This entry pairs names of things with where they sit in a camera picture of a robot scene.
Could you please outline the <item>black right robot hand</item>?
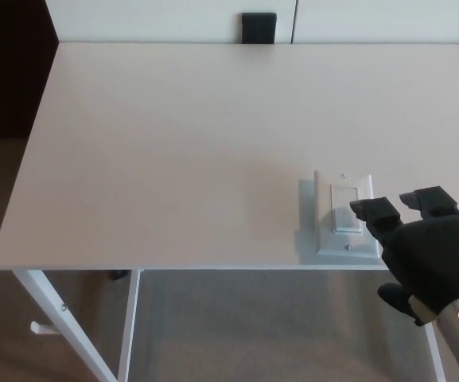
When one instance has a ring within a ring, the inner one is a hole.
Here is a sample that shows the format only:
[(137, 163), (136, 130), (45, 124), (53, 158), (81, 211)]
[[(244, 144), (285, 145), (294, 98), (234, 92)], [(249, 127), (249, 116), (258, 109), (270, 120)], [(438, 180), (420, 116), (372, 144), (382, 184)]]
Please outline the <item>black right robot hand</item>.
[(378, 288), (378, 296), (422, 326), (459, 299), (459, 208), (440, 186), (399, 198), (420, 213), (420, 220), (402, 222), (386, 197), (349, 205), (381, 245), (382, 259), (395, 277)]

